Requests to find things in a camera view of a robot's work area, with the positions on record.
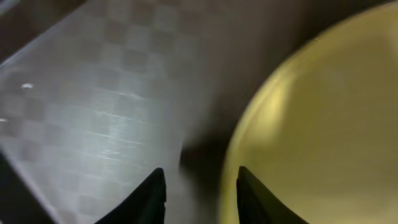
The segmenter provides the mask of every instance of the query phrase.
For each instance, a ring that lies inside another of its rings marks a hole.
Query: yellow round object
[[[398,3],[344,21],[284,62],[230,143],[220,222],[246,166],[309,223],[398,223]]]

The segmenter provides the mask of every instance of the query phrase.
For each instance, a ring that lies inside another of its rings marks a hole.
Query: black object
[[[240,224],[308,224],[286,207],[246,167],[236,181]]]
[[[0,221],[52,224],[53,220],[21,181],[0,150]]]
[[[166,181],[162,168],[156,168],[118,207],[97,224],[163,224]]]

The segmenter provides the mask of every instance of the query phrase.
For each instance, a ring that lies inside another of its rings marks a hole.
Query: yellow plate
[[[221,224],[246,166],[309,223],[398,223],[398,4],[360,14],[283,63],[228,149]]]

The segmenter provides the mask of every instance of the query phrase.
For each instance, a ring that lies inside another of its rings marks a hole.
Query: yellow bowl
[[[398,223],[398,3],[355,16],[284,62],[230,143],[220,222],[246,166],[309,223]]]

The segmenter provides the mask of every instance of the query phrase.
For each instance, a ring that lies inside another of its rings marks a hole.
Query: checkered surface
[[[212,0],[89,1],[7,64],[1,144],[58,222],[95,222],[155,167],[167,176],[166,223],[194,222],[178,160],[218,103],[227,18]]]

